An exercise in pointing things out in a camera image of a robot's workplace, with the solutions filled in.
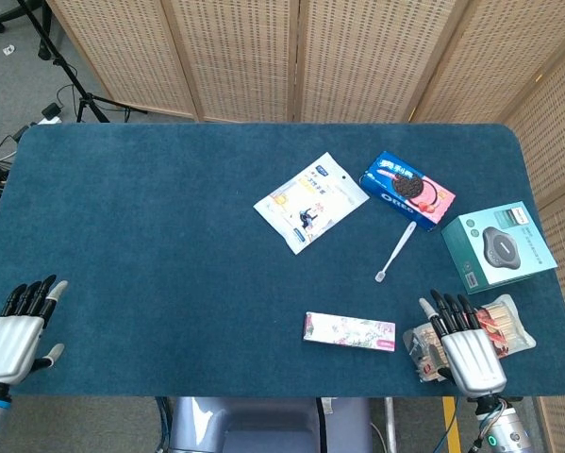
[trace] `gray carpet floor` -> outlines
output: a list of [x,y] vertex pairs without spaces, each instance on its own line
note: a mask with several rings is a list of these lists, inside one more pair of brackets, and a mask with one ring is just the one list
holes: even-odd
[[[0,13],[15,5],[13,0],[0,1]],[[23,125],[38,122],[42,118],[42,109],[55,102],[58,89],[69,83],[60,68],[37,58],[39,39],[26,18],[14,20],[6,27],[6,32],[0,34],[0,142]],[[51,36],[60,52],[78,70],[78,77],[86,89],[102,94],[88,66],[56,21]],[[16,50],[5,56],[2,49],[10,44]],[[74,121],[72,90],[62,90],[60,99],[64,106],[60,115],[62,121]],[[122,122],[124,117],[121,111],[108,111],[107,115],[113,122]],[[84,118],[86,122],[95,121],[88,111]],[[155,113],[132,113],[130,117],[131,123],[182,121],[187,120]],[[14,150],[15,143],[6,141],[0,157]],[[372,400],[371,407],[373,421],[384,432],[382,400]],[[526,398],[517,407],[536,442],[536,451],[545,451],[531,398]],[[395,418],[398,451],[401,453],[432,452],[445,431],[440,398],[397,398]],[[458,426],[462,450],[466,451],[477,432],[474,404],[462,402]],[[19,396],[15,398],[7,430],[0,438],[0,453],[148,453],[154,451],[158,437],[158,412],[152,398]],[[377,439],[373,439],[374,451],[382,451]]]

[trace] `metal pole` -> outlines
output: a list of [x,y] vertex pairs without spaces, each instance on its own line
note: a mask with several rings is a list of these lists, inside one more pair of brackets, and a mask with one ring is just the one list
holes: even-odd
[[395,441],[395,415],[393,414],[393,398],[385,398],[385,421],[387,427],[387,453],[397,453]]
[[59,67],[61,67],[64,70],[64,72],[66,73],[66,75],[68,76],[68,78],[71,79],[71,82],[73,82],[73,85],[75,85],[75,88],[81,94],[81,97],[83,99],[85,99],[85,101],[87,102],[87,107],[90,108],[90,110],[93,112],[93,114],[95,115],[97,120],[100,123],[109,123],[109,120],[106,117],[106,115],[104,113],[102,113],[102,110],[100,110],[95,105],[95,103],[93,103],[92,99],[88,96],[88,93],[83,88],[83,85],[81,85],[81,82],[78,81],[78,78],[76,78],[76,75],[73,72],[73,70],[71,69],[71,67],[68,65],[68,62],[62,56],[62,54],[60,54],[60,52],[58,51],[58,49],[56,48],[56,46],[54,45],[52,40],[49,39],[49,35],[45,32],[45,30],[43,30],[42,25],[39,23],[37,18],[35,18],[32,11],[26,5],[25,1],[24,0],[18,0],[18,4],[20,5],[20,8],[22,9],[22,11],[25,12],[26,17],[28,17],[31,24],[33,24],[33,26],[35,27],[35,30],[37,31],[37,33],[39,33],[39,35],[43,39],[43,42],[45,42],[45,45],[47,46],[47,48],[54,55],[54,64],[57,64]]

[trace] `robot finger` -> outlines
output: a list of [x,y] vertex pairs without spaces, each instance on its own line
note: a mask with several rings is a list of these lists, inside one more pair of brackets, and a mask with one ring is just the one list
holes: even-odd
[[28,304],[33,299],[33,295],[41,286],[40,281],[35,281],[31,285],[26,288],[26,291],[20,297],[20,302],[18,303],[18,307],[16,308],[15,314],[16,316],[20,316],[22,314],[26,314],[26,310],[28,309]]
[[59,359],[59,356],[62,355],[63,351],[64,351],[64,344],[62,343],[56,344],[54,347],[52,347],[52,350],[49,351],[49,353],[46,356],[41,357],[40,359],[35,359],[33,361],[33,364],[30,367],[29,374],[34,373],[35,371],[42,370],[43,368],[50,368],[51,366],[54,366],[54,363],[56,363],[56,361]]
[[62,293],[64,293],[64,291],[66,290],[67,286],[68,286],[68,281],[62,280],[54,287],[54,289],[47,295],[47,297],[45,297],[45,303],[43,304],[43,307],[39,312],[39,316],[44,320],[43,328],[47,327],[47,323],[52,317],[52,313],[56,308],[56,304],[58,303],[60,297],[62,296]]
[[443,320],[443,323],[445,324],[445,327],[447,328],[448,332],[449,333],[457,332],[458,327],[456,325],[456,321],[454,321],[454,318],[452,317],[452,313],[450,312],[450,308],[448,307],[448,304],[446,304],[445,301],[443,300],[443,297],[441,297],[441,294],[439,294],[435,290],[431,290],[431,295],[433,296],[433,299],[435,299],[435,302],[437,303],[437,308],[440,313],[440,317]]
[[477,319],[477,315],[475,314],[475,311],[473,310],[473,307],[471,306],[469,299],[467,299],[466,296],[459,294],[458,300],[460,301],[460,304],[462,305],[464,312],[467,314],[469,327],[473,329],[481,328],[481,325],[479,324],[479,320]]
[[450,294],[444,294],[443,298],[450,305],[450,309],[452,310],[452,315],[454,317],[454,320],[456,321],[458,330],[469,330],[469,325],[464,319],[464,312],[462,311],[454,297],[452,297]]
[[20,295],[25,290],[26,285],[23,283],[9,294],[8,300],[6,300],[6,305],[3,306],[0,316],[11,316],[14,313],[16,305],[18,305],[18,299],[20,299]]
[[55,281],[56,281],[56,276],[54,275],[49,276],[43,281],[43,283],[35,293],[35,296],[33,297],[33,301],[28,307],[28,311],[25,314],[28,314],[29,316],[37,316],[39,314],[41,308],[43,307],[43,303],[45,302],[45,297],[47,296],[47,292],[49,291],[49,288],[54,284]]

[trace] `oreo cookie box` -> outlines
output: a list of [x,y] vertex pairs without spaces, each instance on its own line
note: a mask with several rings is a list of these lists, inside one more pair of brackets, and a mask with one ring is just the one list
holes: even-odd
[[359,180],[359,185],[430,231],[454,201],[454,194],[385,151]]

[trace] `tripod stand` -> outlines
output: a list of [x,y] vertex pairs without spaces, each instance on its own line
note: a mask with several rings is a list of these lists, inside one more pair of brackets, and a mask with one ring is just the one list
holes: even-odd
[[95,101],[104,102],[106,104],[111,104],[112,106],[121,107],[123,109],[128,109],[130,111],[131,110],[137,111],[139,113],[144,113],[144,114],[148,113],[146,110],[135,109],[135,108],[127,106],[125,104],[121,104],[120,102],[111,101],[111,100],[106,99],[104,97],[96,96],[95,94],[93,94],[91,92],[86,92],[85,89],[83,88],[83,86],[81,85],[81,82],[79,82],[78,78],[76,78],[76,75],[73,72],[73,70],[71,69],[71,66],[68,64],[66,59],[62,56],[62,54],[60,54],[60,52],[58,51],[58,49],[56,48],[56,46],[54,45],[52,40],[50,40],[49,34],[47,34],[45,32],[45,30],[43,29],[43,27],[41,26],[39,21],[35,18],[35,16],[31,12],[30,8],[26,5],[25,0],[18,0],[18,4],[20,5],[20,8],[25,12],[25,15],[28,17],[30,22],[35,27],[35,30],[37,30],[37,33],[39,33],[39,35],[41,36],[43,42],[45,42],[45,45],[47,46],[47,48],[54,55],[54,64],[56,66],[59,66],[60,68],[62,68],[64,70],[64,72],[66,73],[68,78],[71,79],[73,86],[80,93],[81,97],[79,99],[78,111],[76,113],[76,121],[78,123],[80,123],[82,118],[83,118],[83,111],[85,110],[85,107],[89,108],[93,112],[93,114],[95,115],[95,117],[98,119],[98,121],[100,123],[109,123],[110,122],[110,120],[104,114],[104,112],[102,110],[100,110],[99,107],[95,104]]

